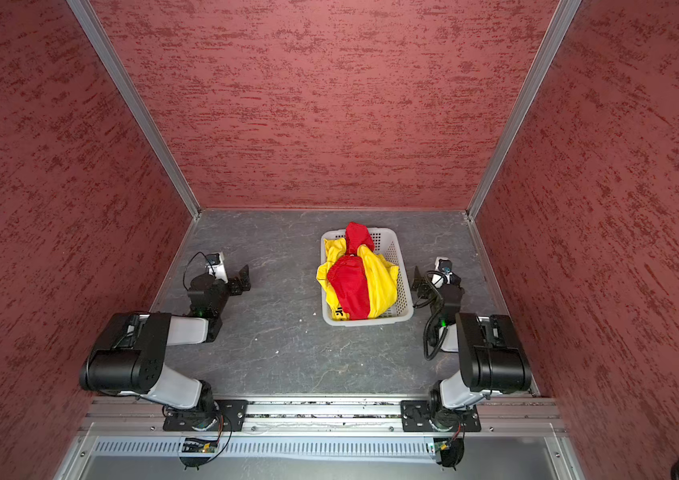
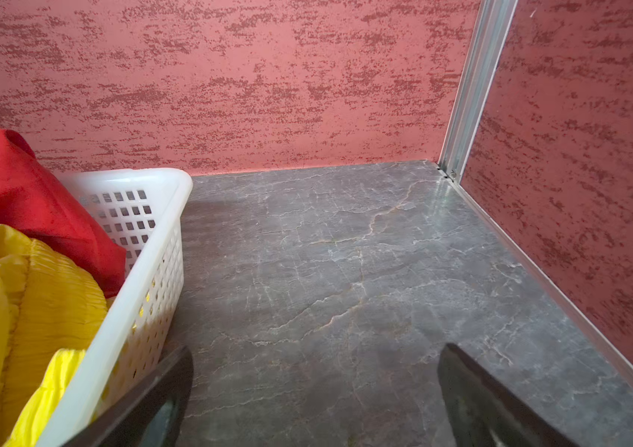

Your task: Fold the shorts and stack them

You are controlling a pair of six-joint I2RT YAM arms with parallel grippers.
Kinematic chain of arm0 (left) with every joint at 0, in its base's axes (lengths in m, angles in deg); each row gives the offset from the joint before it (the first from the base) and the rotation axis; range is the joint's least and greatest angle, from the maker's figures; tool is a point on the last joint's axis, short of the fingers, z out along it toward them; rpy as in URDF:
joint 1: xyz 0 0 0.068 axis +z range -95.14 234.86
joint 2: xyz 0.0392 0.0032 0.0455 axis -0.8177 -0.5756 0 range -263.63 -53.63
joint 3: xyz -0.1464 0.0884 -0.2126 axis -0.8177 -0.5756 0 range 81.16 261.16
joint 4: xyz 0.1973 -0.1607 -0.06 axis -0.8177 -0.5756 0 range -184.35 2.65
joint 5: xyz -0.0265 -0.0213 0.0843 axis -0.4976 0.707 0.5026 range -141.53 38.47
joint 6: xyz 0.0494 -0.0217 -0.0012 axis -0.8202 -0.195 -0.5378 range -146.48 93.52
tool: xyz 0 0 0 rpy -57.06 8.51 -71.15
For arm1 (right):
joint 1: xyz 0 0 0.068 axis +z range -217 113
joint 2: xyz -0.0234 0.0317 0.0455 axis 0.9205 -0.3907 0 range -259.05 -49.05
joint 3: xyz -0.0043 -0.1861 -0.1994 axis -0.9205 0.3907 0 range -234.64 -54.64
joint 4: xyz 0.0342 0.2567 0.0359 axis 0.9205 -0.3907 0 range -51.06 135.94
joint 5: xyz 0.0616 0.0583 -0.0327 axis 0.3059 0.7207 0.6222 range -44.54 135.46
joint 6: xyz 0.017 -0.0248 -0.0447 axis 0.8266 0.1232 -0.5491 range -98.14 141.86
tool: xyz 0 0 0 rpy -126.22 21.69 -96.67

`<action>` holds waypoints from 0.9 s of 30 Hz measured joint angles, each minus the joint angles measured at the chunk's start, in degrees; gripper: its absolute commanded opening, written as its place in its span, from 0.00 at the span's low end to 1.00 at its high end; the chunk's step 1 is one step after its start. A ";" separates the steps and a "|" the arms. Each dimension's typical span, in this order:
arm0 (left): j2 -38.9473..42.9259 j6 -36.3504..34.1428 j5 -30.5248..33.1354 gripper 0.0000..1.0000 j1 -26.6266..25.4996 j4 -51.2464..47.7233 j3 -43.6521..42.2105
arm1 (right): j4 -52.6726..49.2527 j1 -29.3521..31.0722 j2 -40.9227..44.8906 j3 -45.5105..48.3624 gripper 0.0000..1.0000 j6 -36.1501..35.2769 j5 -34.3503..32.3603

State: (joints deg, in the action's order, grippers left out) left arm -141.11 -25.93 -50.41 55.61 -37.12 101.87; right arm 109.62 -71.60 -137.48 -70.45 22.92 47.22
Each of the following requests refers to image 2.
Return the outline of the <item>white plastic laundry basket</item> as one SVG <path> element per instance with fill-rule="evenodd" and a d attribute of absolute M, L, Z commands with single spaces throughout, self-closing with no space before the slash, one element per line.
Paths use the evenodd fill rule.
<path fill-rule="evenodd" d="M 125 281 L 38 441 L 61 446 L 158 365 L 184 283 L 180 218 L 193 189 L 180 169 L 65 173 L 61 184 L 118 246 Z"/>

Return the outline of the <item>red shorts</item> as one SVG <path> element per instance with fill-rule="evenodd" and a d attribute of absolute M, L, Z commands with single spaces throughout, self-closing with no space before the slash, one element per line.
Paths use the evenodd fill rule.
<path fill-rule="evenodd" d="M 74 261 L 106 297 L 125 281 L 126 249 L 37 160 L 26 140 L 0 129 L 0 225 L 8 225 Z"/>

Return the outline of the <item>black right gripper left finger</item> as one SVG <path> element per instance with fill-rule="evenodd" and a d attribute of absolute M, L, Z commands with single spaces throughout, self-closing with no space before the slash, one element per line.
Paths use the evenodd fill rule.
<path fill-rule="evenodd" d="M 190 400 L 193 355 L 173 350 L 68 446 L 174 446 Z"/>

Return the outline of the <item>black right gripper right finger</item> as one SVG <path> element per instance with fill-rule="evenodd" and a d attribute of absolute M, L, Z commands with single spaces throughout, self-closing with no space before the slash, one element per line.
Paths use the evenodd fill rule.
<path fill-rule="evenodd" d="M 574 446 L 458 345 L 441 350 L 438 378 L 458 446 Z"/>

